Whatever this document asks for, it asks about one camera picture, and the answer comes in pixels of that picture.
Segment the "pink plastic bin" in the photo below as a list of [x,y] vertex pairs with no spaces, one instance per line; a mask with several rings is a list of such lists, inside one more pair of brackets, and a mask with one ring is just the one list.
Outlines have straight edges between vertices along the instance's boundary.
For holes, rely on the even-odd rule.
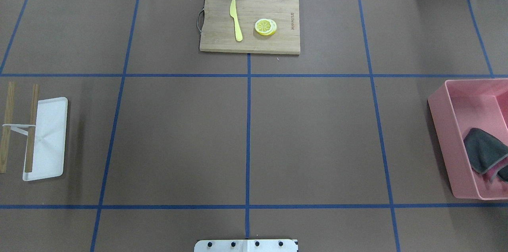
[[507,143],[507,91],[506,78],[447,80],[428,98],[456,198],[507,199],[507,183],[499,178],[490,182],[475,172],[464,146],[464,138],[472,128],[482,129]]

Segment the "yellow plastic knife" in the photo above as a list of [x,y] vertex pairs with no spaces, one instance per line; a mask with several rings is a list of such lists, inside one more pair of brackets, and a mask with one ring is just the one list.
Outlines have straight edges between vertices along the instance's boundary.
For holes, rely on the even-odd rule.
[[230,17],[233,19],[233,22],[234,22],[235,40],[237,42],[241,42],[243,40],[243,34],[242,34],[240,24],[239,24],[237,8],[236,8],[236,0],[231,1],[229,13],[230,13]]

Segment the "white mounting plate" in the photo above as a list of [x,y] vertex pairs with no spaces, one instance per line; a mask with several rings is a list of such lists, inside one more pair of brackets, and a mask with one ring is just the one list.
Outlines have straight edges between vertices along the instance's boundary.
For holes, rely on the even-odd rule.
[[298,252],[297,240],[292,239],[238,239],[200,240],[194,252]]

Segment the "white rack tray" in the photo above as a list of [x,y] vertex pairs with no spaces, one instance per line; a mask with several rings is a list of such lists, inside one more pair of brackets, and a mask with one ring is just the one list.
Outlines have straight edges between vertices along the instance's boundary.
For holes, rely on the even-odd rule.
[[65,163],[68,99],[65,97],[38,101],[35,146],[31,172],[24,181],[62,176]]

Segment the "bamboo cutting board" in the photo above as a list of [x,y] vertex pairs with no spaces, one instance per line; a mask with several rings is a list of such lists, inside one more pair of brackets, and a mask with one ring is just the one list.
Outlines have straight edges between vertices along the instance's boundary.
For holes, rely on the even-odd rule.
[[[205,0],[199,49],[202,52],[299,55],[300,0],[236,0],[243,40],[235,40],[230,17],[232,0]],[[272,19],[277,31],[270,36],[256,32],[259,19]]]

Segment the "grey pink-lined cloth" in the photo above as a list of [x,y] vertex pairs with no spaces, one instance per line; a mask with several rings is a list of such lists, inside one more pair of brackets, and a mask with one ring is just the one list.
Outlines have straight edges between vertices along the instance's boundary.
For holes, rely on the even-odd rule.
[[490,133],[472,128],[463,140],[471,168],[492,183],[508,181],[508,147]]

